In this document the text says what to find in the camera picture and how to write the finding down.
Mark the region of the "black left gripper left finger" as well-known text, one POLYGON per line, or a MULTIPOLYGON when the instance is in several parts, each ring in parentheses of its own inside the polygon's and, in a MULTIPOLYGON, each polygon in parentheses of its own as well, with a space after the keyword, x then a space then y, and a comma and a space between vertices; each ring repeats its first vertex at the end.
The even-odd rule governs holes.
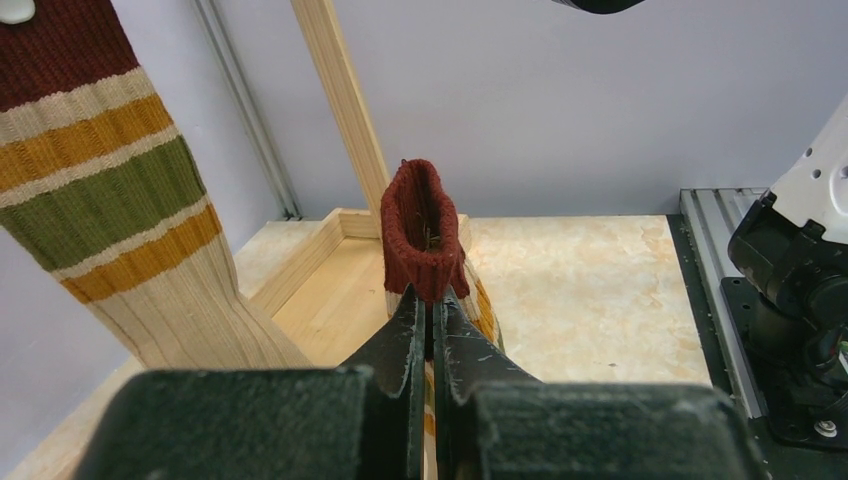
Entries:
POLYGON ((339 366, 151 370, 107 406, 77 479, 418 479, 425 304, 407 289, 339 366))

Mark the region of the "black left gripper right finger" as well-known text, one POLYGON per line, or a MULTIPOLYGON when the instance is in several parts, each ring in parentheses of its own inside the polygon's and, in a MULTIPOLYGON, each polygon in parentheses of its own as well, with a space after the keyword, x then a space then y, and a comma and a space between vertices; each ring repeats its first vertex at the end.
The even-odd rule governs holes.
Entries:
POLYGON ((545 383, 453 291, 433 312, 442 479, 764 479, 730 399, 698 384, 545 383))

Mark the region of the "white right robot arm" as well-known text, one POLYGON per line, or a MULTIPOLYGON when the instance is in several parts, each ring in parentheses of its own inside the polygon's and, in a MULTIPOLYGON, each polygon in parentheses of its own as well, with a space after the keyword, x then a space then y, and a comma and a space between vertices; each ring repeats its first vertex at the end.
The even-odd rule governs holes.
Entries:
POLYGON ((748 333, 754 354, 787 372, 794 399, 816 417, 847 410, 831 374, 847 328, 847 103, 749 208, 728 245, 767 320, 748 333))

